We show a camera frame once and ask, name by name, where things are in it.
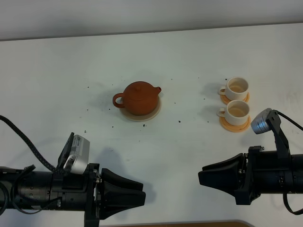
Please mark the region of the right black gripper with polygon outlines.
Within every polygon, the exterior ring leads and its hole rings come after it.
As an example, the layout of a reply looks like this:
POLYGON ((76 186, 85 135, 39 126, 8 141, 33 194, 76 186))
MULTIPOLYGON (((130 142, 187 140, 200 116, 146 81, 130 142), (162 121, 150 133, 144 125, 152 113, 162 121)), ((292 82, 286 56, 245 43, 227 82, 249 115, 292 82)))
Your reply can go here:
POLYGON ((250 147, 246 158, 240 153, 225 161, 207 165, 198 173, 199 183, 232 195, 236 204, 250 205, 261 194, 283 194, 293 190, 292 158, 290 152, 262 151, 250 147))

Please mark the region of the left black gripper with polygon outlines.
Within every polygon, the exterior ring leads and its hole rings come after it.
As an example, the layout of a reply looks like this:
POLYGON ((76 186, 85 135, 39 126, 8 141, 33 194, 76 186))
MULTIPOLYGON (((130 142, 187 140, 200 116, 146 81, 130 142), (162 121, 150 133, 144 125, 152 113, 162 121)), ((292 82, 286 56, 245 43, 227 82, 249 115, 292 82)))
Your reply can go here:
POLYGON ((98 227, 99 219, 124 210, 143 206, 146 193, 143 184, 102 168, 99 186, 99 216, 96 213, 95 188, 99 164, 88 164, 81 175, 52 176, 52 210, 84 211, 84 226, 98 227))

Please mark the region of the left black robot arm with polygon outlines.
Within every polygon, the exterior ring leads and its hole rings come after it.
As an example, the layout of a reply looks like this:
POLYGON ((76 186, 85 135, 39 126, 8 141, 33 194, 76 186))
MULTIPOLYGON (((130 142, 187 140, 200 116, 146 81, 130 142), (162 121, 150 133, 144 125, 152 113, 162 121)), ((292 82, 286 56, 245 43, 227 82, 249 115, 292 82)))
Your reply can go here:
POLYGON ((143 206, 143 184, 118 176, 99 164, 88 164, 81 175, 57 175, 1 167, 0 211, 16 209, 24 214, 42 210, 83 211, 84 226, 97 227, 100 220, 143 206))

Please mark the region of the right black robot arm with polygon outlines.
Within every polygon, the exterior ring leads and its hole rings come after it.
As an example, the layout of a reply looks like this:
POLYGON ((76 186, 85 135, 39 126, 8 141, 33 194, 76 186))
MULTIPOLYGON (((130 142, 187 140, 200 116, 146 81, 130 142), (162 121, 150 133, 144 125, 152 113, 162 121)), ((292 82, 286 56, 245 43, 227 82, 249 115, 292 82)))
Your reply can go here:
POLYGON ((287 155, 280 159, 276 151, 250 147, 228 160, 204 166, 198 173, 203 186, 226 192, 238 205, 250 205, 261 194, 303 192, 303 157, 287 155))

